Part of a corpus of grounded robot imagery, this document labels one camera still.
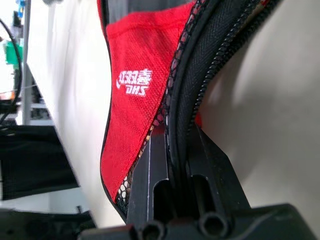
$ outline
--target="zipper teeth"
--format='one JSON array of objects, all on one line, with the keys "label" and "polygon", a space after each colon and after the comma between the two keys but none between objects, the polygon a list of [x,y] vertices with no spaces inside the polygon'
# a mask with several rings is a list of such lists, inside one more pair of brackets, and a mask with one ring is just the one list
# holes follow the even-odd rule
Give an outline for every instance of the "zipper teeth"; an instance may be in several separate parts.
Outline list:
[{"label": "zipper teeth", "polygon": [[180,39],[177,45],[177,49],[174,53],[173,60],[171,62],[170,66],[170,73],[167,80],[167,86],[164,93],[163,98],[163,106],[165,108],[165,142],[166,142],[166,150],[167,150],[167,157],[170,157],[170,145],[169,145],[169,124],[168,124],[168,113],[170,110],[170,101],[171,101],[171,95],[174,87],[174,82],[176,80],[176,73],[177,69],[179,67],[180,59],[183,53],[183,50],[188,43],[192,32],[195,28],[195,23],[197,20],[201,17],[202,13],[205,11],[209,0],[197,0],[195,4],[193,5],[190,16],[184,26],[183,32],[180,35]]},{"label": "zipper teeth", "polygon": [[199,110],[200,104],[203,101],[205,92],[208,88],[209,82],[217,75],[225,63],[247,42],[248,38],[257,30],[257,28],[264,22],[264,20],[269,16],[275,6],[280,2],[280,0],[271,0],[263,10],[255,17],[252,23],[249,23],[248,28],[245,28],[243,33],[239,33],[240,37],[236,39],[236,42],[232,42],[236,34],[240,31],[243,24],[246,22],[247,18],[252,14],[254,9],[260,1],[252,0],[248,6],[245,8],[244,12],[237,19],[236,23],[233,25],[225,39],[223,40],[220,48],[218,49],[206,75],[201,85],[201,89],[197,95],[196,102],[193,107],[190,123],[187,130],[187,136],[190,134],[192,129],[196,114]]}]

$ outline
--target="red mesh fabric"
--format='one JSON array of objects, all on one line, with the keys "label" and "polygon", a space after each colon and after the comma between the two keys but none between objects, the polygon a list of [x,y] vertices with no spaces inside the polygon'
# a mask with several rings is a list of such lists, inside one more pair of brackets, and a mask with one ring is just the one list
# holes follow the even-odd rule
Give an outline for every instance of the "red mesh fabric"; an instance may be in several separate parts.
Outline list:
[{"label": "red mesh fabric", "polygon": [[101,175],[113,201],[161,105],[191,7],[189,3],[164,11],[131,13],[106,28],[112,100]]}]

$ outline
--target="dhs logo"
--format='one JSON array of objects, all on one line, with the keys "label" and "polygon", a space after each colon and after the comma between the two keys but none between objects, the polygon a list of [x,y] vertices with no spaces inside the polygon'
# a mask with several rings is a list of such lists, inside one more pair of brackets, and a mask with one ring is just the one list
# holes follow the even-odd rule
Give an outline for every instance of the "dhs logo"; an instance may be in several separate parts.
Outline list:
[{"label": "dhs logo", "polygon": [[117,89],[120,89],[124,85],[126,94],[144,97],[146,96],[146,90],[149,88],[151,79],[152,71],[147,68],[140,71],[122,71],[115,85]]}]

